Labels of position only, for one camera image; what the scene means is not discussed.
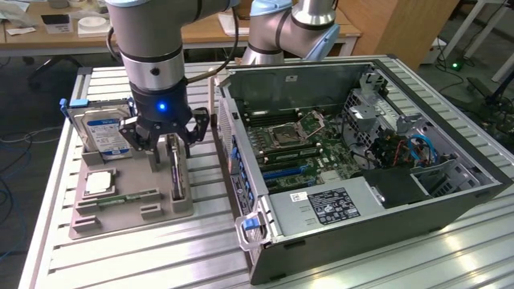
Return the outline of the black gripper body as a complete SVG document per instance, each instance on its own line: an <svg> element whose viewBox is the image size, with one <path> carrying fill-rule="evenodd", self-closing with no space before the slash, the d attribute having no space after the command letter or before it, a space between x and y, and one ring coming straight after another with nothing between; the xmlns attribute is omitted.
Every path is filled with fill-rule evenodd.
<svg viewBox="0 0 514 289"><path fill-rule="evenodd" d="M129 84L136 103L137 123L150 129L154 125L183 127L192 118L187 101L187 79L183 78L171 88L164 90L141 89Z"/></svg>

